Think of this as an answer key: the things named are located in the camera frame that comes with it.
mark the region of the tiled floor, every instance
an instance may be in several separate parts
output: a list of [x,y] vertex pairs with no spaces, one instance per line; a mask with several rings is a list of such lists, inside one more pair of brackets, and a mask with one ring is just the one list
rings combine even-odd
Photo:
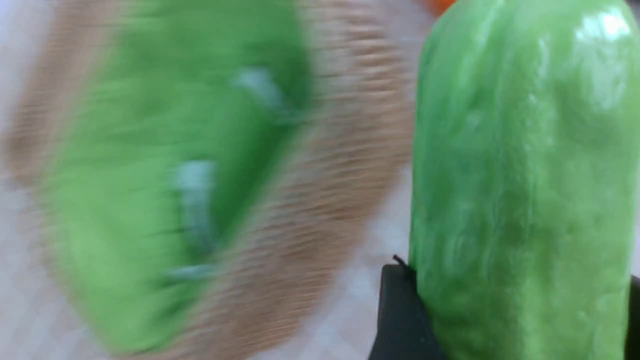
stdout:
[[[389,34],[404,55],[408,72],[416,74],[417,59],[433,17],[422,9],[418,0],[368,1],[380,6],[388,22]],[[48,24],[50,7],[47,0],[0,0],[0,136],[8,122],[8,110],[15,102],[21,79]],[[9,16],[11,12],[19,16]],[[0,179],[5,173],[0,163]],[[294,339],[280,348],[255,356],[256,360],[353,360],[367,357],[376,331],[380,268],[390,262],[391,255],[406,257],[408,251],[410,168],[398,175],[396,188],[389,194],[378,216],[370,221],[366,243],[342,269],[341,276],[315,314]],[[0,215],[11,214],[19,208],[16,200],[19,195],[4,183],[0,186]],[[11,218],[0,216],[0,240],[18,241],[18,232]],[[640,256],[634,264],[634,272],[640,273]],[[0,327],[0,340],[3,338],[1,330]]]

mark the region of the orange object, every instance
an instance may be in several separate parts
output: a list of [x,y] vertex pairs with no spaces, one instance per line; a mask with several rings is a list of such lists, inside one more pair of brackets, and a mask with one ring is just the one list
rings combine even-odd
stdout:
[[442,15],[447,9],[456,2],[456,0],[425,0],[429,10],[435,15]]

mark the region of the black holder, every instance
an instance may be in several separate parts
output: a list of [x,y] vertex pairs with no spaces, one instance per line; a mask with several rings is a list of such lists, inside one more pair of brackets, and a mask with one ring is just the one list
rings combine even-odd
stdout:
[[[382,267],[378,334],[369,360],[447,360],[418,296],[415,272],[397,256]],[[640,359],[640,279],[631,278],[625,360]]]

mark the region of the green cylindrical object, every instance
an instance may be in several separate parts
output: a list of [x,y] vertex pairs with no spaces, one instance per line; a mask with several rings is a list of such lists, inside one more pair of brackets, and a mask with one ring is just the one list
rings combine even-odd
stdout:
[[459,0],[424,49],[410,265],[451,360],[620,360],[640,34],[620,0]]

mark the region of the blurred green object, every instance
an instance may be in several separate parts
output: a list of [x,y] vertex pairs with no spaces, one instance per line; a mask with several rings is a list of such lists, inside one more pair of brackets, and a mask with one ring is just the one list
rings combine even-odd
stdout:
[[410,266],[449,359],[623,359],[639,99],[622,0],[459,0],[437,22]]
[[108,349],[163,348],[304,121],[290,0],[129,3],[49,172],[56,262]]

